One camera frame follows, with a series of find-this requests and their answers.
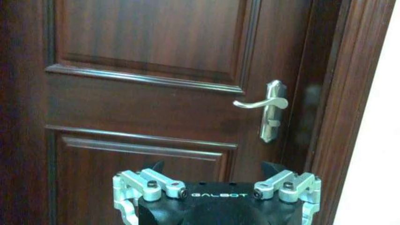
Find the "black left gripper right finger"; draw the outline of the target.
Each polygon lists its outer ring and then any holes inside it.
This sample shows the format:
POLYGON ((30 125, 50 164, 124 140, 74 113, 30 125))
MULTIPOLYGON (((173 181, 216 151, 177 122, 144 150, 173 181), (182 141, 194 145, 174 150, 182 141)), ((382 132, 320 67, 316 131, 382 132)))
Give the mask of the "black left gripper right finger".
POLYGON ((285 166, 261 162, 264 181, 253 185, 253 197, 257 200, 269 200, 274 194, 284 203, 302 201, 301 224, 310 225, 313 215, 320 211, 321 180, 309 173, 297 174, 285 166))

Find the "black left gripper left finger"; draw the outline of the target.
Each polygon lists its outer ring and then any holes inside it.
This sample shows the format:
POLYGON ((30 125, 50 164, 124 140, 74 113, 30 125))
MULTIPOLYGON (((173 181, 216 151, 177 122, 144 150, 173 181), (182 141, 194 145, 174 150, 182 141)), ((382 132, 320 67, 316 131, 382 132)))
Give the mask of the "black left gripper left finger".
POLYGON ((156 161, 136 172, 125 170, 112 177, 113 208, 120 211, 126 225, 138 224, 134 208, 140 198, 154 202, 161 199, 161 194, 177 200, 188 196, 185 183, 162 175, 162 167, 164 162, 156 161))

